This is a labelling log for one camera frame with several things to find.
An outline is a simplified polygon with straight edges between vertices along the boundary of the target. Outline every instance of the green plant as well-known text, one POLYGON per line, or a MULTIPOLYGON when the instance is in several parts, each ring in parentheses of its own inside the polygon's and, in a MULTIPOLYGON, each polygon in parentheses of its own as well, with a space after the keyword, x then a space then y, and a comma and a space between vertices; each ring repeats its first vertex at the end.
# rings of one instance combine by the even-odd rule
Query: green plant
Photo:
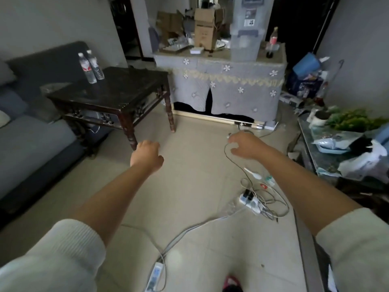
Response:
POLYGON ((378 117, 371 119, 364 108, 352 111, 332 114, 327 121, 327 125, 335 130, 365 132, 381 127, 389 122, 389 119, 378 117))

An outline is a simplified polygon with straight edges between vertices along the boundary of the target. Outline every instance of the clear plastic container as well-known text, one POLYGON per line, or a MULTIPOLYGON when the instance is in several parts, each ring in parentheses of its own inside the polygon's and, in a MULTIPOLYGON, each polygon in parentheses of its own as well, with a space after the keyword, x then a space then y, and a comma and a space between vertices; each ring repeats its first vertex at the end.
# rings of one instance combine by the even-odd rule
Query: clear plastic container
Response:
POLYGON ((231 61, 256 61, 265 31, 240 30, 231 35, 231 61))
POLYGON ((234 0, 233 23, 230 32, 264 28, 267 0, 234 0))

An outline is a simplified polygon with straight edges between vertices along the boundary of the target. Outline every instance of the sticker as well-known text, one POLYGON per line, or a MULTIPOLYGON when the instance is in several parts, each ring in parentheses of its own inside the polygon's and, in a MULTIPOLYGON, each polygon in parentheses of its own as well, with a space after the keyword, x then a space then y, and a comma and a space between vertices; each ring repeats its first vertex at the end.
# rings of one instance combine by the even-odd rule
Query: sticker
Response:
POLYGON ((254 26, 256 14, 257 9, 246 9, 246 15, 244 17, 244 26, 254 26))
POLYGON ((245 19, 244 20, 244 26, 254 26, 255 19, 245 19))

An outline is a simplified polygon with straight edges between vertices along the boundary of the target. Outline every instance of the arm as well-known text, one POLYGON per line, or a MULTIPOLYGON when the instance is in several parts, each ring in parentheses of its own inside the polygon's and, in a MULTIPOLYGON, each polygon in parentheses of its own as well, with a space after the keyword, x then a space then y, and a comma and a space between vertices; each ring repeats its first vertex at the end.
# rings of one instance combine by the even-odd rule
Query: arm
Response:
POLYGON ((250 133, 233 134, 228 142, 239 145, 231 149, 233 155, 257 160, 269 171, 314 235, 344 214, 361 208, 341 191, 250 133))
POLYGON ((389 227, 327 182, 266 145, 239 132, 233 155, 254 159, 275 178, 298 216, 331 259, 340 292, 389 289, 389 227))
POLYGON ((163 164, 159 143, 143 141, 132 153, 131 167, 92 196, 72 216, 94 229, 108 245, 127 208, 146 179, 163 164))
POLYGON ((0 269, 0 291, 94 291, 94 278, 105 259, 127 208, 143 182, 161 168, 159 143, 143 141, 130 168, 82 205, 70 219, 57 222, 25 256, 0 269))

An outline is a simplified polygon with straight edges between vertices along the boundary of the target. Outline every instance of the soda bottle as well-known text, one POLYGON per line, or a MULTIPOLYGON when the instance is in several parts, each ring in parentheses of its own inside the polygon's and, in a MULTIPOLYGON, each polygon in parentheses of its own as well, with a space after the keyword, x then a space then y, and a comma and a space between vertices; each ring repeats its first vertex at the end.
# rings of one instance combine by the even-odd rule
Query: soda bottle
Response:
POLYGON ((85 58, 83 53, 79 53, 78 56, 80 57, 80 64, 82 69, 84 70, 85 76, 88 79, 88 82, 91 84, 94 84, 97 82, 96 77, 93 73, 93 70, 91 68, 91 65, 89 64, 89 61, 85 58))
POLYGON ((278 38, 278 26, 274 28, 274 31, 270 35, 270 50, 266 53, 267 58, 273 57, 273 47, 277 43, 277 38, 278 38))
POLYGON ((95 72, 96 79, 104 79, 104 73, 97 63, 97 58, 92 54, 92 50, 88 49, 86 53, 88 53, 88 60, 91 63, 93 71, 95 72))

